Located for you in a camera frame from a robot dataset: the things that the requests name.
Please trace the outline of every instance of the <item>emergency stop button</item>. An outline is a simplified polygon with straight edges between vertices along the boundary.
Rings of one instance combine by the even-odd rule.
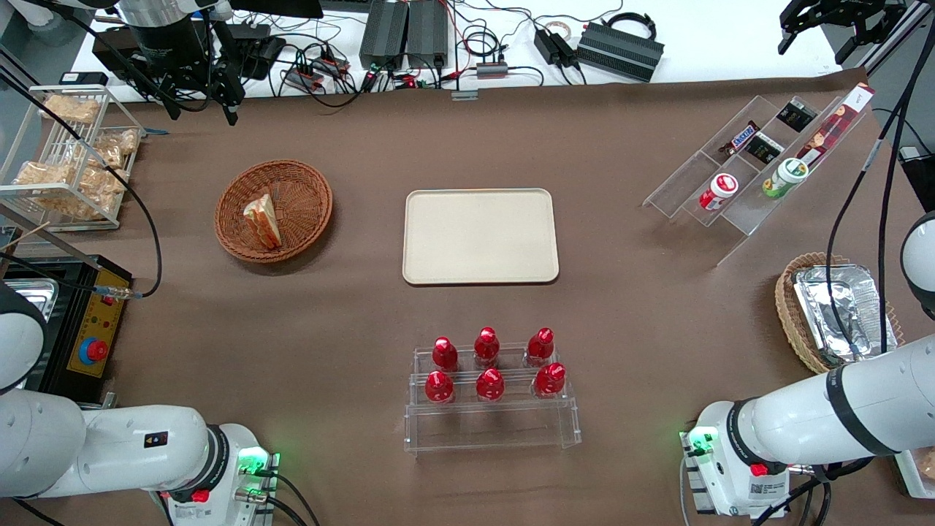
[[[94,336],[86,338],[81,342],[78,349],[78,358],[84,365],[94,365],[98,361],[108,357],[110,351],[108,343],[98,340]]]

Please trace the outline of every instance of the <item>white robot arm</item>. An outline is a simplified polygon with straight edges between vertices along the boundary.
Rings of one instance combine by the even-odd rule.
[[[901,260],[911,290],[932,316],[935,212],[910,229]],[[933,446],[935,335],[760,398],[715,402],[701,412],[683,445],[715,511],[752,518],[785,497],[788,466]]]
[[[249,430],[207,425],[188,407],[82,411],[17,388],[45,340],[36,307],[0,281],[0,497],[145,489],[168,493],[177,525],[252,524],[262,502],[244,492],[264,480],[247,472],[274,466]]]

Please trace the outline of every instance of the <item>power supply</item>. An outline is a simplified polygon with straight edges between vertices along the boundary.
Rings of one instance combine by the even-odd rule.
[[[449,19],[444,4],[439,0],[412,0],[409,6],[407,45],[410,54],[422,59],[410,60],[410,66],[445,67],[448,65]]]
[[[612,27],[589,23],[578,43],[578,60],[630,79],[649,82],[665,46]]]
[[[392,69],[401,69],[408,21],[409,3],[374,0],[360,46],[361,66],[388,64]]]

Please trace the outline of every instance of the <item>red bottle cap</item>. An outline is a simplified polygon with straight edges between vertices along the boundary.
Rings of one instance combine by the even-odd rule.
[[[425,380],[425,396],[432,402],[447,402],[454,396],[454,382],[441,371],[433,371]]]
[[[432,349],[432,361],[443,371],[454,372],[458,370],[458,350],[454,348],[452,342],[444,336],[435,340],[435,348]]]
[[[555,350],[554,339],[555,333],[551,329],[547,327],[539,329],[539,332],[529,340],[529,356],[542,359],[550,357]]]
[[[536,373],[536,391],[539,394],[551,395],[565,387],[565,366],[561,363],[550,363]]]
[[[484,371],[477,379],[477,396],[481,400],[490,402],[500,400],[505,390],[503,375],[496,369]]]
[[[474,352],[483,359],[496,358],[496,353],[500,352],[500,341],[496,338],[493,329],[489,327],[481,329],[481,334],[474,341]]]

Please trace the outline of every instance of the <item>chocolate bar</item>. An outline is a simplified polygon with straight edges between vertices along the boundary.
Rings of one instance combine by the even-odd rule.
[[[743,145],[752,139],[754,134],[758,131],[759,126],[757,126],[755,122],[750,121],[747,123],[747,127],[743,128],[739,134],[734,136],[734,139],[731,139],[730,142],[718,148],[717,151],[726,153],[727,156],[730,157],[734,153],[739,152],[743,148]]]
[[[790,128],[801,133],[801,131],[805,129],[805,126],[809,125],[817,116],[817,113],[804,104],[797,100],[790,100],[789,103],[785,105],[785,108],[779,112],[779,115],[776,115],[776,118],[788,124]]]
[[[746,147],[747,152],[766,164],[778,157],[783,149],[781,144],[763,135],[763,132],[757,132]]]

